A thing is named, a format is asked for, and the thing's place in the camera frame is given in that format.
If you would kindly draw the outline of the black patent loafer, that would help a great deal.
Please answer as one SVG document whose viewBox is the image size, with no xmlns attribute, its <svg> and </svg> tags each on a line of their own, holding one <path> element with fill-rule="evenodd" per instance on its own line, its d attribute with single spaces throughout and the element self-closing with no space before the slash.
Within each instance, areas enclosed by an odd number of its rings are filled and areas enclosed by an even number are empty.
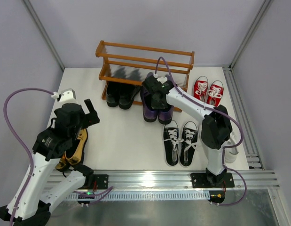
<svg viewBox="0 0 291 226">
<path fill-rule="evenodd" d="M 123 110 L 129 109 L 141 86 L 123 83 L 119 90 L 119 107 Z"/>
<path fill-rule="evenodd" d="M 109 107 L 116 107 L 119 104 L 120 88 L 122 84 L 118 82 L 109 82 L 106 88 L 106 102 Z"/>
</svg>

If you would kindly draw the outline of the gold loafer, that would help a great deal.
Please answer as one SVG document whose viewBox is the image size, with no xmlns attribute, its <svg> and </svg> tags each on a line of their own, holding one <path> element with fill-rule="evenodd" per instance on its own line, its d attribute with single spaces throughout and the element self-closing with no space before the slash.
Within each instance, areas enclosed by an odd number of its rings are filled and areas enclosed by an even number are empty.
<svg viewBox="0 0 291 226">
<path fill-rule="evenodd" d="M 83 163 L 84 161 L 84 149 L 88 140 L 88 131 L 87 129 L 82 129 L 77 139 L 72 143 L 72 147 L 68 149 L 66 153 L 66 158 L 73 159 L 76 164 Z"/>
<path fill-rule="evenodd" d="M 67 171 L 70 166 L 74 166 L 76 162 L 73 159 L 66 158 L 66 153 L 63 154 L 58 164 L 55 166 L 55 169 L 59 172 Z"/>
</svg>

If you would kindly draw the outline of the red canvas sneaker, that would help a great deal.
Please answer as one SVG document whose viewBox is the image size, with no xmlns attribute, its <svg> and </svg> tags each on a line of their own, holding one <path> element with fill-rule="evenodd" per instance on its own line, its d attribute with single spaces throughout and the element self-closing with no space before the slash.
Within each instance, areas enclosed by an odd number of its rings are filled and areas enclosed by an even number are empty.
<svg viewBox="0 0 291 226">
<path fill-rule="evenodd" d="M 207 101 L 209 105 L 217 107 L 223 97 L 224 86 L 220 80 L 214 81 L 207 91 Z"/>
<path fill-rule="evenodd" d="M 208 91 L 208 79 L 206 76 L 200 76 L 195 84 L 193 94 L 194 97 L 202 102 L 205 102 Z"/>
</svg>

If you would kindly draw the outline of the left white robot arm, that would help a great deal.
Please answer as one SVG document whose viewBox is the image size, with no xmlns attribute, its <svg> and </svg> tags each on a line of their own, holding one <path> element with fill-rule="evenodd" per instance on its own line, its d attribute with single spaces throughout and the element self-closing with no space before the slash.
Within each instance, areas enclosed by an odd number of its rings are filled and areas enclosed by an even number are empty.
<svg viewBox="0 0 291 226">
<path fill-rule="evenodd" d="M 100 119 L 90 99 L 82 106 L 65 103 L 54 111 L 55 125 L 39 133 L 33 146 L 32 163 L 13 200 L 0 207 L 0 219 L 13 226 L 44 226 L 54 209 L 75 190 L 90 186 L 94 171 L 81 163 L 51 191 L 44 194 L 47 180 L 63 156 L 72 148 L 79 131 L 98 124 Z"/>
</svg>

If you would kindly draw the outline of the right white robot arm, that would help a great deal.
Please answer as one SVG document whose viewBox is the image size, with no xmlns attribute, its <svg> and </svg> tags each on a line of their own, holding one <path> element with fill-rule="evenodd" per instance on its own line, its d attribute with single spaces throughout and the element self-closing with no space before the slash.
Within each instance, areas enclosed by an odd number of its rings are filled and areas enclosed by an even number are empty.
<svg viewBox="0 0 291 226">
<path fill-rule="evenodd" d="M 165 82 L 161 83 L 153 73 L 149 73 L 142 82 L 142 87 L 149 92 L 151 108 L 164 110 L 168 106 L 176 106 L 201 122 L 200 138 L 208 151 L 206 181 L 211 186 L 220 185 L 227 173 L 225 149 L 231 148 L 228 141 L 233 131 L 232 119 L 228 116 L 226 107 L 213 107 L 200 102 L 178 87 L 172 78 L 165 78 Z"/>
</svg>

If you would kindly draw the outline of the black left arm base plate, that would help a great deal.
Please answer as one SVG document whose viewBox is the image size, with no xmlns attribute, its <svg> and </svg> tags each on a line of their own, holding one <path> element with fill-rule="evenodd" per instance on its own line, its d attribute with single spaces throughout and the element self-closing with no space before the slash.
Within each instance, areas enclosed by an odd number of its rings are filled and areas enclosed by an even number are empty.
<svg viewBox="0 0 291 226">
<path fill-rule="evenodd" d="M 79 189 L 101 190 L 107 189 L 109 182 L 108 174 L 93 174 L 86 177 L 83 186 Z"/>
</svg>

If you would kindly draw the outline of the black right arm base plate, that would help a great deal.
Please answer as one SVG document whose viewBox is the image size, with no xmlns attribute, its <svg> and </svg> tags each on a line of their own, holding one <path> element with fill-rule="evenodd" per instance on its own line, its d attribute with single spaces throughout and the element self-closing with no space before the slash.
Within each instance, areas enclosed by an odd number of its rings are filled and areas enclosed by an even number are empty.
<svg viewBox="0 0 291 226">
<path fill-rule="evenodd" d="M 191 173 L 190 177 L 193 188 L 235 187 L 233 176 L 228 172 L 217 176 L 210 173 Z"/>
</svg>

